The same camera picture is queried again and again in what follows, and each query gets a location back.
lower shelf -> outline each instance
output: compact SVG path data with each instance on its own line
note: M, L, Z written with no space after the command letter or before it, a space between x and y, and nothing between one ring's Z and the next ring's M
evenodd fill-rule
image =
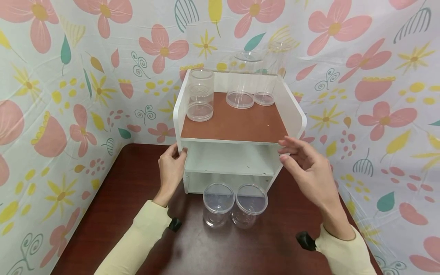
M238 188L246 183L251 183L259 186L266 192L272 176L250 176L250 175L231 175L231 174L212 174L212 173L198 173L185 172L183 183L185 184L185 191L187 193L203 194L205 188L211 183L226 183L236 193Z

clear plastic jar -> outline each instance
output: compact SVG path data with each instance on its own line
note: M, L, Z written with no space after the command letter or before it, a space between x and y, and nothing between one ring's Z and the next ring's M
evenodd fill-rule
M214 91L208 86L191 84L188 93L188 118L197 122L211 119L214 114Z

clear plastic container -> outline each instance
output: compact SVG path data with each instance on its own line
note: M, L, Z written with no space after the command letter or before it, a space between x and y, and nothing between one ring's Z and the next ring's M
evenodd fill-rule
M214 91L204 85L192 84L188 87L188 93L188 118L197 122L211 119L214 114Z
M254 51L236 52L229 62L228 92L226 102L237 109L253 106L253 95L257 91L258 81L247 74L262 74L263 58Z
M268 65L267 74L278 75L281 78L284 78L284 75L286 74L286 64L291 50L291 43L280 41L269 42L268 51L264 57L264 61ZM258 91L255 94L254 101L256 104L262 106L270 106L274 104L273 90L276 81L276 78L273 78L272 81L263 87L262 91Z
M258 215L268 206L266 192L254 184L240 186L235 196L236 206L232 210L232 222L239 228L251 228Z
M189 82L192 85L202 85L214 90L214 72L205 68L192 69Z
M213 183L203 192L203 221L212 228L219 228L229 218L234 206L235 196L232 189L224 183Z

fabric wall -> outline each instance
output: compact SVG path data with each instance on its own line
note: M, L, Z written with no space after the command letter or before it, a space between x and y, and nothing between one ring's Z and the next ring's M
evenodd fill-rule
M0 273L49 274L184 72L291 43L285 80L385 274L440 272L440 2L0 1Z

right hand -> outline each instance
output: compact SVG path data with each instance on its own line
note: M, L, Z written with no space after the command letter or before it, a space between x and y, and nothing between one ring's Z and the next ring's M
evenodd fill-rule
M285 136L278 143L284 146L278 150L283 154L279 159L292 174L304 196L321 210L340 205L329 161L305 141Z

